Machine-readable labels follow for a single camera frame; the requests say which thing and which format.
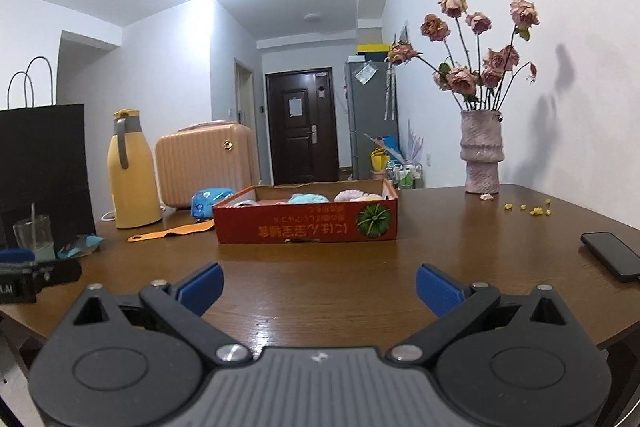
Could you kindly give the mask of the light blue plush toy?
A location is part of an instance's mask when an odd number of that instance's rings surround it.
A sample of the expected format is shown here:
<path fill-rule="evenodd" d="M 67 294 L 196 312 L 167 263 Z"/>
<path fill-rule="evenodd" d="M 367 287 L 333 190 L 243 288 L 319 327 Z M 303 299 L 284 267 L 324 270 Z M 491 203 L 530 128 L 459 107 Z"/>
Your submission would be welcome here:
<path fill-rule="evenodd" d="M 326 204 L 330 200 L 321 194 L 296 193 L 288 199 L 288 205 Z"/>

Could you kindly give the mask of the blue snack wrapper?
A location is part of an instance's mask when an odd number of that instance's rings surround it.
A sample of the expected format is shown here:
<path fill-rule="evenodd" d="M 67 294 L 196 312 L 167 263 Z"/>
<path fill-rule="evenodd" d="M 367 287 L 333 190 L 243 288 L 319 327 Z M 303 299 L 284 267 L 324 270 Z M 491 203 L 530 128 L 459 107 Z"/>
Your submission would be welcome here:
<path fill-rule="evenodd" d="M 98 251 L 104 238 L 94 234 L 78 235 L 73 243 L 63 246 L 56 257 L 58 259 L 72 259 L 91 255 Z"/>

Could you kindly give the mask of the blue tissue pack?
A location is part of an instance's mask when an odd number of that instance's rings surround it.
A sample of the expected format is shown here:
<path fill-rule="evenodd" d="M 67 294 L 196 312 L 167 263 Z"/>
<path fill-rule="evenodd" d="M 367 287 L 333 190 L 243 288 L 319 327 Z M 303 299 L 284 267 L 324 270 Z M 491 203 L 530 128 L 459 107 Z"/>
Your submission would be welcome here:
<path fill-rule="evenodd" d="M 191 217 L 209 220 L 214 217 L 214 206 L 235 193 L 228 187 L 209 187 L 197 191 L 191 198 Z"/>

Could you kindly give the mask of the red cardboard box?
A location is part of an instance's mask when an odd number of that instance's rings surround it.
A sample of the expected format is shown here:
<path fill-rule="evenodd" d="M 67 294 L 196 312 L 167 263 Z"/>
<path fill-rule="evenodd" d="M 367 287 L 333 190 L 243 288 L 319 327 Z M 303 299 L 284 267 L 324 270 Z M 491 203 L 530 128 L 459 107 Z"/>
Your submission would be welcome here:
<path fill-rule="evenodd" d="M 380 194 L 376 202 L 334 202 L 345 190 Z M 326 204 L 288 205 L 296 193 L 326 196 Z M 255 185 L 214 206 L 223 244 L 390 241 L 397 235 L 398 194 L 386 180 Z"/>

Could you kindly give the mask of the cluttered metal rack cart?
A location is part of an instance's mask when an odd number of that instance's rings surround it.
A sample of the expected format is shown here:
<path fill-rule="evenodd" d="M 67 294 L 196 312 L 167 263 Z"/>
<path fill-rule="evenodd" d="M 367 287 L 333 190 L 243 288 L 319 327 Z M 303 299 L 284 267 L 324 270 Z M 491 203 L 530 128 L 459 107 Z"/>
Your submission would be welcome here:
<path fill-rule="evenodd" d="M 386 179 L 399 190 L 424 187 L 424 168 L 421 164 L 424 140 L 408 124 L 407 155 L 402 153 L 398 139 L 393 135 L 364 135 L 374 149 L 369 155 L 374 179 Z"/>

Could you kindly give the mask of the yellow thermos jug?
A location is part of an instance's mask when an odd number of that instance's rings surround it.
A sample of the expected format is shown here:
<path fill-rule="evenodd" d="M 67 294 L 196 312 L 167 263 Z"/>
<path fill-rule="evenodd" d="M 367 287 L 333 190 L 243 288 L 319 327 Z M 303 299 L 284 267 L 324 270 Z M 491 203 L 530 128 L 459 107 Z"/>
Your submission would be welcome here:
<path fill-rule="evenodd" d="M 137 109 L 113 114 L 106 165 L 116 228 L 143 228 L 162 220 L 153 154 Z"/>

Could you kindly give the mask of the peach ribbed suitcase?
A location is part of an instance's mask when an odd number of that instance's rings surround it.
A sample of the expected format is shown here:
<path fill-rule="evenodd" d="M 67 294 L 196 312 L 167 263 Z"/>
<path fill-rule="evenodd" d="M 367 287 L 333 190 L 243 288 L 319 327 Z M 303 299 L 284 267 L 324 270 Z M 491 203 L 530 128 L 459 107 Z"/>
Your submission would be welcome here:
<path fill-rule="evenodd" d="M 160 199 L 172 208 L 191 205 L 206 188 L 241 191 L 260 181 L 255 132 L 232 121 L 194 124 L 155 144 Z"/>

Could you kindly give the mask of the pink textured vase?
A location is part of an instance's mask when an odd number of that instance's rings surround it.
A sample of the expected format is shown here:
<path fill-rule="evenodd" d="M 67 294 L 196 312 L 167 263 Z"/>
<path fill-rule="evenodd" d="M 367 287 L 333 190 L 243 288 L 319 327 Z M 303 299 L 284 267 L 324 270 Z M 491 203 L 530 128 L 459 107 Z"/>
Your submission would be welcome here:
<path fill-rule="evenodd" d="M 466 193 L 499 193 L 499 164 L 504 161 L 501 121 L 496 110 L 461 113 L 460 157 L 465 162 Z"/>

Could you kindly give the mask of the black smartphone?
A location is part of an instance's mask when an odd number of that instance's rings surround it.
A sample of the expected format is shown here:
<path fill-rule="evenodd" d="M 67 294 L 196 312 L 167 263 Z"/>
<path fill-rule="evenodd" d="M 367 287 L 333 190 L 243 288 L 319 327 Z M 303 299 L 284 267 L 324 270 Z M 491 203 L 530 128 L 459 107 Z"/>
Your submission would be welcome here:
<path fill-rule="evenodd" d="M 582 233 L 580 240 L 588 251 L 620 282 L 638 282 L 640 257 L 611 232 Z"/>

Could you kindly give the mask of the dark brown entrance door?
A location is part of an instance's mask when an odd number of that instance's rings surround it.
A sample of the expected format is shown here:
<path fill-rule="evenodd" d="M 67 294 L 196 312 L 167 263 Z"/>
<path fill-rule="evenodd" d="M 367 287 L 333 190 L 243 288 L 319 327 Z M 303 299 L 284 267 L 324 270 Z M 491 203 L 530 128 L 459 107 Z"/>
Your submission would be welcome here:
<path fill-rule="evenodd" d="M 333 76 L 329 68 L 266 76 L 273 183 L 338 179 Z"/>

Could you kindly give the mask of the grey refrigerator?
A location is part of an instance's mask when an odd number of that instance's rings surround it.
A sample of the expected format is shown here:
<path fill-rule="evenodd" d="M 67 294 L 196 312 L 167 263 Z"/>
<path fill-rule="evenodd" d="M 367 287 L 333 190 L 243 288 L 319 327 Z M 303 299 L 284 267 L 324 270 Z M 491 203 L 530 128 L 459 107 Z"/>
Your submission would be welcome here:
<path fill-rule="evenodd" d="M 375 144 L 370 138 L 382 139 L 399 150 L 397 120 L 386 109 L 385 59 L 385 52 L 358 54 L 345 65 L 350 156 L 356 180 L 370 179 L 374 171 L 370 155 Z"/>

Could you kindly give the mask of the dried pink rose bouquet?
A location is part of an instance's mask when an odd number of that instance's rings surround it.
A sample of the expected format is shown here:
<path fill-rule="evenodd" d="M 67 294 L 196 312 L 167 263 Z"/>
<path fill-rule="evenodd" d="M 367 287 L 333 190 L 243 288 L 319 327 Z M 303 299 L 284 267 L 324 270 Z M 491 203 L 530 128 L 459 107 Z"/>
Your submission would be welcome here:
<path fill-rule="evenodd" d="M 521 60 L 514 41 L 527 42 L 530 31 L 539 25 L 534 2 L 512 0 L 509 42 L 501 49 L 482 48 L 482 35 L 492 28 L 491 19 L 482 12 L 471 12 L 468 0 L 438 0 L 439 14 L 428 13 L 420 26 L 420 35 L 441 43 L 446 57 L 435 64 L 423 56 L 408 36 L 396 37 L 385 57 L 385 115 L 394 116 L 397 108 L 397 72 L 401 65 L 418 61 L 431 71 L 438 90 L 448 92 L 462 112 L 499 113 L 513 83 L 526 74 L 535 82 L 538 68 Z"/>

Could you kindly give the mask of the yellow box on refrigerator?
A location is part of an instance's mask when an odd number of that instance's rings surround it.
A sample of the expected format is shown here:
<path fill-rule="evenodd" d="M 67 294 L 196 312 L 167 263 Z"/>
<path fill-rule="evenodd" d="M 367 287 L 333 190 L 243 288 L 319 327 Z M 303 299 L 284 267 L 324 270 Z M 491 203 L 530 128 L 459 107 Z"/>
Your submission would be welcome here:
<path fill-rule="evenodd" d="M 358 54 L 367 54 L 367 53 L 386 54 L 389 50 L 390 50 L 390 46 L 385 43 L 360 43 L 357 46 Z"/>

